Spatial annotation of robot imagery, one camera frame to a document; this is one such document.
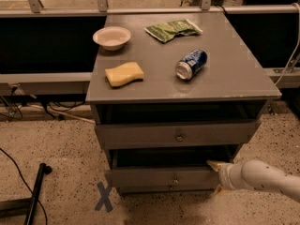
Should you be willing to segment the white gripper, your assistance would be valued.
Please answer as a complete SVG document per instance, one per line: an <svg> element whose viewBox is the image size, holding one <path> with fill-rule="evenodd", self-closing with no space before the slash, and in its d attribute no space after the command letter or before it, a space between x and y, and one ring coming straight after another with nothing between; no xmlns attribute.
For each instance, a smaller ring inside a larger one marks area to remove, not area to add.
<svg viewBox="0 0 300 225"><path fill-rule="evenodd" d="M243 187L243 179L241 175L242 166L239 164L231 164L217 160L207 160L206 163L218 172L220 184L215 189L215 194L219 194L223 187L229 190L241 189Z"/></svg>

